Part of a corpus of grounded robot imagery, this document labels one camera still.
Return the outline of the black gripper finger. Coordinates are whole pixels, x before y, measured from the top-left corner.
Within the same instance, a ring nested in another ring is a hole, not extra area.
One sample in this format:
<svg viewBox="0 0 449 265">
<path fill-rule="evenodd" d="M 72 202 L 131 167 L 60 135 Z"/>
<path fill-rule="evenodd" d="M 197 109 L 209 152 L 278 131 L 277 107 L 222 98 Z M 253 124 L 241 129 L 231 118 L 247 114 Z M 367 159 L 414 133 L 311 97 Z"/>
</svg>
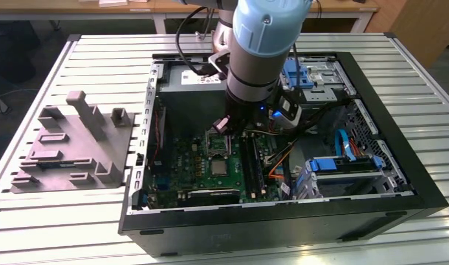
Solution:
<svg viewBox="0 0 449 265">
<path fill-rule="evenodd" d="M 230 135 L 231 134 L 230 116 L 223 116 L 222 118 L 218 118 L 214 121 L 211 127 L 219 135 Z"/>
</svg>

